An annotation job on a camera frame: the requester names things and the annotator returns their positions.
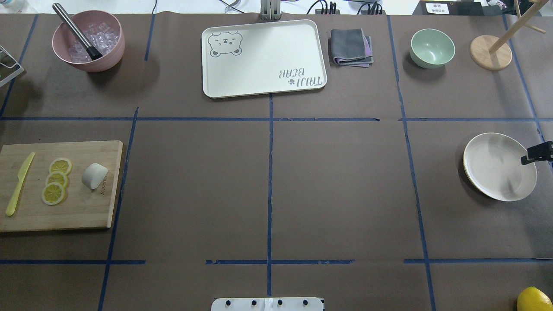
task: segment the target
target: wooden cutting board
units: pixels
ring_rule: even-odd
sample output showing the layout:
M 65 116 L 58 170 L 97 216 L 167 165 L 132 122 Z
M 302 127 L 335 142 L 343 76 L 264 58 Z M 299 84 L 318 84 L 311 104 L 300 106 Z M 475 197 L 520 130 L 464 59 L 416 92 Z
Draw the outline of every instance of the wooden cutting board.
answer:
M 29 153 L 35 156 L 23 184 L 15 213 L 6 216 L 6 207 L 17 185 L 17 173 Z M 121 141 L 68 142 L 5 145 L 0 152 L 0 231 L 109 228 L 119 183 Z M 50 163 L 67 158 L 73 169 L 67 176 L 66 198 L 46 205 L 41 194 Z M 98 163 L 108 169 L 95 190 L 81 182 L 85 169 Z

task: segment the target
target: pink bowl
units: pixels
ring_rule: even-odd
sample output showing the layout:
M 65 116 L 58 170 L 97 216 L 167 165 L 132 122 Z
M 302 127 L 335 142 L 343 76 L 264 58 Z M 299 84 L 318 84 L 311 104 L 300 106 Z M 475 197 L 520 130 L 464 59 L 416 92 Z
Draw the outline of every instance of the pink bowl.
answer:
M 101 23 L 106 23 L 110 28 L 119 31 L 119 40 L 115 44 L 113 50 L 97 60 L 86 63 L 73 63 L 69 56 L 69 47 L 73 45 L 76 38 L 69 27 L 65 23 L 62 23 L 56 29 L 52 37 L 52 48 L 54 49 L 54 53 L 56 53 L 61 60 L 77 69 L 87 72 L 108 70 L 121 60 L 123 52 L 125 51 L 125 36 L 123 35 L 121 23 L 115 16 L 104 11 L 84 11 L 71 16 L 71 19 L 81 30 L 88 29 L 88 26 L 91 24 L 99 25 Z

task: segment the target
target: bear face print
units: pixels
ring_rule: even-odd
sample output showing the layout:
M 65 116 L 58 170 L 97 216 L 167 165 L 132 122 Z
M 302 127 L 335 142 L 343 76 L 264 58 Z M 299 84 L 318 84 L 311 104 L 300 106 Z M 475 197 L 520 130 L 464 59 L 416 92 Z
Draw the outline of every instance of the bear face print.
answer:
M 211 46 L 210 55 L 213 57 L 219 57 L 221 54 L 232 53 L 232 55 L 240 55 L 242 53 L 242 48 L 240 47 L 242 35 L 238 31 L 212 33 L 207 42 Z

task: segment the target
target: green bowl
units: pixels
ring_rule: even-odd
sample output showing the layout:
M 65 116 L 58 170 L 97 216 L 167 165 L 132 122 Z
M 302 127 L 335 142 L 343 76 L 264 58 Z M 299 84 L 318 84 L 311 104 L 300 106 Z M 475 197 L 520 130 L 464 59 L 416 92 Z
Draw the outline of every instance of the green bowl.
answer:
M 411 38 L 409 50 L 413 61 L 422 68 L 438 68 L 455 56 L 455 45 L 451 38 L 436 29 L 422 29 Z

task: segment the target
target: yellow lemon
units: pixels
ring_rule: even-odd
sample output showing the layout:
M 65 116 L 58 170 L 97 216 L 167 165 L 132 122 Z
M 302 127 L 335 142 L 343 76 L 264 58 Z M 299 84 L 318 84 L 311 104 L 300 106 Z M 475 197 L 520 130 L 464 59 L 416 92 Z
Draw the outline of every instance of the yellow lemon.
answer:
M 56 205 L 65 197 L 65 188 L 60 183 L 49 183 L 42 190 L 42 202 Z
M 55 171 L 50 173 L 48 177 L 46 177 L 46 185 L 49 183 L 60 183 L 64 188 L 67 187 L 67 183 L 69 182 L 67 175 L 65 175 L 64 172 L 61 171 Z
M 65 175 L 69 175 L 71 173 L 71 169 L 73 168 L 73 164 L 69 159 L 66 158 L 58 158 L 52 161 L 50 164 L 50 173 L 52 172 L 63 172 Z
M 553 304 L 546 294 L 532 286 L 519 294 L 517 311 L 553 311 Z

